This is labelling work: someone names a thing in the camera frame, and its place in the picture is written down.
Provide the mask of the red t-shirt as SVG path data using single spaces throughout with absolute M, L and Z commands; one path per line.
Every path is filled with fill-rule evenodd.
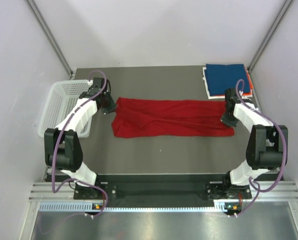
M 157 136 L 231 137 L 232 127 L 221 122 L 222 101 L 151 100 L 121 97 L 112 122 L 115 137 Z

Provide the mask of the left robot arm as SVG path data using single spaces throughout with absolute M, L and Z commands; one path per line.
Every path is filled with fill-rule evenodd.
M 103 196 L 104 192 L 98 174 L 83 161 L 78 135 L 96 113 L 109 114 L 116 109 L 116 104 L 111 96 L 110 81 L 106 77 L 95 77 L 87 83 L 88 89 L 80 94 L 65 119 L 44 132 L 44 153 L 45 163 L 52 169 L 53 193 L 60 190 L 55 185 L 55 172 L 59 170 L 69 177 L 67 183 L 75 183 L 77 194 L 95 199 Z

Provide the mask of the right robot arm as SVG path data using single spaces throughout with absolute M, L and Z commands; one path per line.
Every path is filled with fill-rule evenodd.
M 229 127 L 241 122 L 250 133 L 246 159 L 223 177 L 223 194 L 228 198 L 244 194 L 253 185 L 252 180 L 279 168 L 278 178 L 271 187 L 263 190 L 255 188 L 261 193 L 271 191 L 282 178 L 287 163 L 288 128 L 264 116 L 251 100 L 241 98 L 235 88 L 225 90 L 225 112 L 221 122 Z

